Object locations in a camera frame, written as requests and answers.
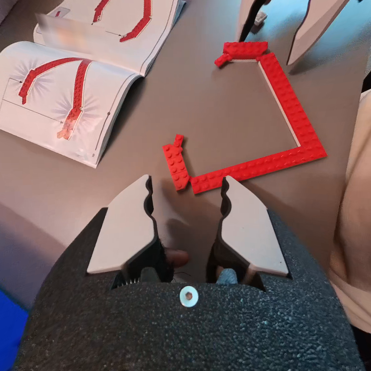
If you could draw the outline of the white instruction booklet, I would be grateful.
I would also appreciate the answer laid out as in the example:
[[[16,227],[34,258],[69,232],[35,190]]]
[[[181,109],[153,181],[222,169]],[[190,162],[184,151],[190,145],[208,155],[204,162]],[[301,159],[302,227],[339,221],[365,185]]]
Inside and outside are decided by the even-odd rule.
[[[61,1],[45,16],[83,26],[85,46],[44,40],[1,51],[0,127],[16,137],[96,168],[133,83],[145,78],[186,1]]]

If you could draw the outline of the grey desk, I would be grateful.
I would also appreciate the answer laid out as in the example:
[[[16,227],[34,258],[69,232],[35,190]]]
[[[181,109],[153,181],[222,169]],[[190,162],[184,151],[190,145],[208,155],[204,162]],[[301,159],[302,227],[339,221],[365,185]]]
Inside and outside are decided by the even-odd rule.
[[[271,1],[250,40],[266,40],[327,158],[244,182],[276,211],[326,271],[370,48],[370,1],[349,1],[318,42],[286,66],[307,1]],[[192,176],[292,147],[252,62],[219,70],[238,1],[187,1],[145,79],[130,89],[96,169],[1,132],[1,288],[29,309],[46,275],[95,214],[144,174],[166,247],[190,255],[179,277],[204,282],[220,219],[220,189],[176,192],[162,146],[185,136]]]

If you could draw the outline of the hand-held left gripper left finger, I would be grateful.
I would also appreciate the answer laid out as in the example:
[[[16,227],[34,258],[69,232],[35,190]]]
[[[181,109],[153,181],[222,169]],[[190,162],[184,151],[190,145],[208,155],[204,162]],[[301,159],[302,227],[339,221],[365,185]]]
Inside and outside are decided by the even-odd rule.
[[[151,176],[145,174],[109,203],[88,274],[120,271],[125,280],[137,280],[143,268],[157,264],[159,236],[152,193]]]

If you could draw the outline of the person's left hand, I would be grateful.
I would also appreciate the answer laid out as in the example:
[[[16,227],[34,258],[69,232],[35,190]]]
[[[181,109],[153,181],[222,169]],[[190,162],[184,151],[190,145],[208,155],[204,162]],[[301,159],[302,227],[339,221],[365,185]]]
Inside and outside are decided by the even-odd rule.
[[[167,263],[174,269],[185,266],[189,261],[186,251],[172,248],[165,248],[164,251]]]

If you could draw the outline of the person's beige shirt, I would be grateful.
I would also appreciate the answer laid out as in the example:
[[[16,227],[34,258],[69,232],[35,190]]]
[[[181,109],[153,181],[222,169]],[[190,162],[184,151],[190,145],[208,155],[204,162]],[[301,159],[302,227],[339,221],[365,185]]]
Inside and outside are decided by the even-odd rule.
[[[350,323],[371,332],[371,90],[361,93],[328,278]]]

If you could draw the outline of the blue compartment bin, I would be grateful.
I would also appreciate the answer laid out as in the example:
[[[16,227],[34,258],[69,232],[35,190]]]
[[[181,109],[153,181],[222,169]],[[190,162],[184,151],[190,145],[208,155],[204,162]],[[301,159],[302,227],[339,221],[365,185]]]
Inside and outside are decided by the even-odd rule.
[[[0,288],[0,370],[12,370],[24,333],[28,308]]]

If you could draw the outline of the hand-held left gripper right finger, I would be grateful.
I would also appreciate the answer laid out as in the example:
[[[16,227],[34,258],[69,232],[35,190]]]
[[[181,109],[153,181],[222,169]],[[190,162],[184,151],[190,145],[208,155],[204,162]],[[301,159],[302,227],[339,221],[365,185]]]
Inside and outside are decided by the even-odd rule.
[[[241,283],[258,273],[288,277],[285,262],[267,207],[232,176],[222,180],[222,218],[217,241],[242,265]]]

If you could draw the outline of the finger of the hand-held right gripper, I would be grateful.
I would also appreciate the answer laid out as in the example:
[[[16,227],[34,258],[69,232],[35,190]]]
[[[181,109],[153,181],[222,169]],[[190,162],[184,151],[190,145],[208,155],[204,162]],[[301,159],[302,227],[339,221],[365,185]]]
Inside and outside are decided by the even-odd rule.
[[[242,0],[237,22],[236,41],[244,42],[254,26],[255,19],[261,7],[271,0]]]
[[[291,66],[321,38],[348,0],[310,0],[306,14],[297,28],[286,62]]]

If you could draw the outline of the red brick frame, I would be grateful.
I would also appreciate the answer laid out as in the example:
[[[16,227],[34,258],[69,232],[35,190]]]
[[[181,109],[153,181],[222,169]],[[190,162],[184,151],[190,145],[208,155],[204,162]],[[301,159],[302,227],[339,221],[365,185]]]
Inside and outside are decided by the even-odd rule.
[[[193,177],[191,186],[194,194],[220,188],[223,178],[228,175],[237,181],[244,181],[327,157],[275,54],[268,53],[255,60],[289,127],[296,147]]]

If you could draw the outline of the person's blue jeans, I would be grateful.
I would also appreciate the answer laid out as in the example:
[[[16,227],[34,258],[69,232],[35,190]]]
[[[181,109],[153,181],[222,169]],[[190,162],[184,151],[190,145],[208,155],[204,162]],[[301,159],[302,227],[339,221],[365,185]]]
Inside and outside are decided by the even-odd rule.
[[[236,285],[238,284],[237,274],[232,268],[223,268],[217,278],[218,285]]]

